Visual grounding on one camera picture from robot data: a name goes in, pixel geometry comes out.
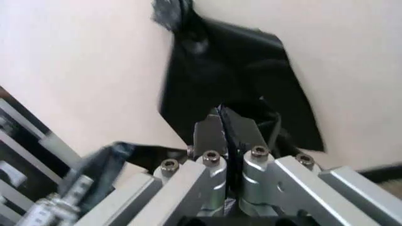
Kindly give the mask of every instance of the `bolt head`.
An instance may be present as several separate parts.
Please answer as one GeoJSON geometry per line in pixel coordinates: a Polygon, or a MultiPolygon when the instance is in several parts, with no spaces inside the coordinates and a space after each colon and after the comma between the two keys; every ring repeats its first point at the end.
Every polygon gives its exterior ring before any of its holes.
{"type": "Polygon", "coordinates": [[[210,150],[204,152],[202,155],[202,163],[207,167],[213,167],[219,165],[220,155],[218,152],[210,150]]]}
{"type": "Polygon", "coordinates": [[[179,162],[176,159],[166,159],[161,163],[161,173],[165,177],[171,177],[179,169],[179,162]]]}
{"type": "Polygon", "coordinates": [[[267,161],[269,150],[264,146],[254,146],[251,149],[251,156],[257,161],[267,161]]]}
{"type": "Polygon", "coordinates": [[[296,160],[301,163],[303,166],[309,168],[310,170],[313,169],[313,166],[315,164],[314,159],[305,153],[299,153],[296,155],[296,160]]]}

